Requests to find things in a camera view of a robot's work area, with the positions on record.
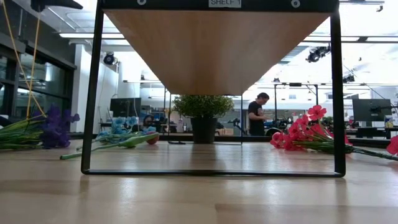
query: green shrub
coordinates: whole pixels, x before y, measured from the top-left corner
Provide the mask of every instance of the green shrub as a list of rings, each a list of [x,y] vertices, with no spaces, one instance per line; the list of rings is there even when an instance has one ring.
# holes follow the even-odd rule
[[[188,118],[220,118],[234,108],[228,96],[181,95],[174,104],[174,110]]]

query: black t-shirt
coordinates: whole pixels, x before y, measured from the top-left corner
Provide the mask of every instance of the black t-shirt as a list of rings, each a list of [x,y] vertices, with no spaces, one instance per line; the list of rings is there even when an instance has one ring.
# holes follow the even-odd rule
[[[258,104],[256,101],[253,101],[249,104],[249,113],[254,113],[256,116],[260,116],[259,111],[262,111],[262,106]],[[250,125],[250,135],[252,136],[264,136],[264,121],[263,120],[251,120],[249,119]]]

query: potted plant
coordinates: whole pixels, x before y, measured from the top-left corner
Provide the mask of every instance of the potted plant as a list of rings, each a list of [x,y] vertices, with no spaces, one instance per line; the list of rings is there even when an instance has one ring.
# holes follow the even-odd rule
[[[233,100],[228,96],[181,95],[174,99],[174,110],[191,118],[193,142],[214,142],[217,118],[233,109]]]

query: yellow cable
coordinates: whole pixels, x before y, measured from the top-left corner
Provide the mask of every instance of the yellow cable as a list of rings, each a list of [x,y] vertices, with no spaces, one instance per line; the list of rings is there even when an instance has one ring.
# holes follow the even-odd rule
[[[5,15],[5,17],[6,17],[7,26],[8,26],[8,31],[9,31],[9,33],[10,33],[12,46],[14,47],[14,52],[15,52],[15,55],[16,55],[16,57],[17,57],[17,61],[18,61],[19,68],[21,69],[21,72],[22,72],[22,74],[23,74],[23,76],[24,76],[24,80],[25,80],[25,83],[26,83],[26,85],[27,85],[29,91],[32,91],[32,89],[31,89],[30,86],[29,86],[29,82],[28,82],[27,79],[26,79],[26,75],[25,75],[25,72],[24,72],[24,68],[22,67],[22,64],[21,64],[21,60],[19,60],[17,48],[16,48],[16,46],[15,46],[14,37],[13,37],[13,35],[12,35],[12,30],[11,30],[10,21],[9,21],[9,19],[8,19],[7,8],[6,8],[6,2],[5,2],[5,1],[2,2],[2,8],[4,9],[4,15]],[[36,97],[35,97],[34,95],[32,95],[32,97],[33,97],[33,100],[36,102],[37,107],[39,108],[40,112],[42,112],[42,114],[45,115],[44,111],[42,110],[42,108],[40,107],[39,103],[37,102]]]
[[[36,50],[37,50],[37,41],[39,39],[39,28],[40,28],[40,15],[41,13],[39,13],[39,16],[37,17],[37,27],[36,27],[36,37],[35,37],[35,48],[33,49],[33,63],[32,63],[32,70],[30,73],[30,87],[29,89],[32,89],[32,84],[33,84],[33,75],[34,75],[34,70],[35,70],[35,61],[36,61]],[[29,118],[30,115],[30,99],[32,97],[32,91],[29,91],[29,99],[27,102],[27,111],[26,111],[26,119]]]

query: man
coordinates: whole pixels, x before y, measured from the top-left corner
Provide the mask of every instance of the man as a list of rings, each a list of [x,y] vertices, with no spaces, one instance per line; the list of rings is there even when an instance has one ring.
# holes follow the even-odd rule
[[[264,136],[264,121],[266,117],[262,112],[262,105],[269,100],[267,93],[260,93],[257,99],[249,104],[249,133],[252,136]]]

